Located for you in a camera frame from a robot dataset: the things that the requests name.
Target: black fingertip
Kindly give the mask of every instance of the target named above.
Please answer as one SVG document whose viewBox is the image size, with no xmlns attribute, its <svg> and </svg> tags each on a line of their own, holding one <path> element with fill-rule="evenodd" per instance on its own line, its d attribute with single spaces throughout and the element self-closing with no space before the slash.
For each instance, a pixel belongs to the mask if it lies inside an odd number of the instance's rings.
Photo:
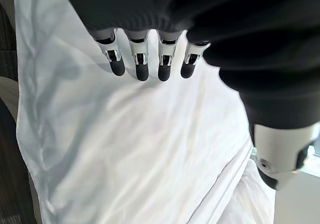
<svg viewBox="0 0 320 224">
<path fill-rule="evenodd" d="M 181 67 L 181 72 L 180 72 L 181 76 L 185 79 L 191 77 L 192 74 L 194 73 L 195 66 L 196 65 L 186 64 L 185 62 L 183 62 L 182 67 Z"/>
<path fill-rule="evenodd" d="M 273 179 L 272 177 L 264 174 L 262 170 L 259 169 L 259 167 L 258 167 L 258 172 L 265 184 L 267 184 L 270 188 L 277 190 L 278 181 L 276 179 Z"/>
<path fill-rule="evenodd" d="M 170 77 L 171 65 L 159 65 L 158 78 L 160 81 L 165 82 Z"/>
<path fill-rule="evenodd" d="M 138 80 L 142 82 L 146 81 L 149 77 L 148 64 L 135 65 L 135 73 L 136 73 L 136 78 L 138 78 Z"/>
<path fill-rule="evenodd" d="M 123 59 L 121 58 L 120 61 L 111 61 L 110 62 L 110 66 L 111 66 L 111 70 L 112 72 L 116 75 L 116 76 L 122 76 L 123 74 L 125 74 L 125 64 Z"/>
</svg>

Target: white fabric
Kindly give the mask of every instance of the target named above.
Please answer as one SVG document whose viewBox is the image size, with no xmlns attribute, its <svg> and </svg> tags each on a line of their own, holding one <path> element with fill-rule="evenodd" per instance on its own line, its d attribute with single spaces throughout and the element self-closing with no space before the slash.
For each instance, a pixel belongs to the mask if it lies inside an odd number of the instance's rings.
<svg viewBox="0 0 320 224">
<path fill-rule="evenodd" d="M 137 81 L 120 31 L 118 77 L 67 0 L 15 0 L 15 13 L 17 140 L 43 224 L 185 224 L 250 143 L 241 100 L 218 69 L 200 60 L 182 79 L 183 37 L 160 82 L 152 31 L 151 77 Z"/>
<path fill-rule="evenodd" d="M 188 224 L 217 223 L 244 173 L 251 151 L 252 144 L 248 141 L 225 166 Z"/>
<path fill-rule="evenodd" d="M 217 224 L 273 224 L 275 196 L 276 191 L 264 183 L 250 159 Z"/>
</svg>

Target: black fabric sleeve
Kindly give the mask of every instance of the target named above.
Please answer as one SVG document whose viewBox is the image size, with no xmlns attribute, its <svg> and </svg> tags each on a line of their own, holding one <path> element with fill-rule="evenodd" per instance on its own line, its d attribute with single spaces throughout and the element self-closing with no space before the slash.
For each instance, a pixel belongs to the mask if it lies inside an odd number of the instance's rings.
<svg viewBox="0 0 320 224">
<path fill-rule="evenodd" d="M 91 35 L 106 28 L 188 30 L 239 91 L 250 125 L 320 121 L 320 0 L 70 0 Z"/>
<path fill-rule="evenodd" d="M 251 125 L 320 121 L 320 0 L 227 0 L 194 17 L 191 42 L 239 91 Z"/>
</svg>

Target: metal finger segment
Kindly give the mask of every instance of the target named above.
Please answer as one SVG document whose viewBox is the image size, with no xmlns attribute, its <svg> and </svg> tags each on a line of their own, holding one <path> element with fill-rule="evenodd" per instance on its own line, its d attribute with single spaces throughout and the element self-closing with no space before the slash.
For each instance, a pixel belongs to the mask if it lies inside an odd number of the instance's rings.
<svg viewBox="0 0 320 224">
<path fill-rule="evenodd" d="M 126 69 L 115 31 L 111 31 L 109 37 L 105 39 L 96 39 L 96 42 L 108 59 L 112 72 L 117 76 L 122 76 Z"/>
<path fill-rule="evenodd" d="M 189 78 L 194 73 L 196 63 L 203 56 L 204 51 L 211 44 L 208 42 L 200 42 L 197 44 L 188 43 L 185 49 L 185 55 L 180 74 L 183 78 Z"/>
</svg>

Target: robotic hand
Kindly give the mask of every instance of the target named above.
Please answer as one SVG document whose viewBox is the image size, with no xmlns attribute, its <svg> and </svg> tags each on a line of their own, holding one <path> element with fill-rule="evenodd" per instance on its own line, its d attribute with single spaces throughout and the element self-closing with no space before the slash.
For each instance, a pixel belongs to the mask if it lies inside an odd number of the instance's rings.
<svg viewBox="0 0 320 224">
<path fill-rule="evenodd" d="M 320 132 L 319 0 L 69 1 L 118 76 L 125 67 L 115 28 L 128 36 L 141 81 L 148 31 L 158 30 L 158 77 L 166 81 L 188 30 L 181 75 L 189 78 L 203 55 L 239 91 L 264 182 L 280 189 L 303 166 Z"/>
</svg>

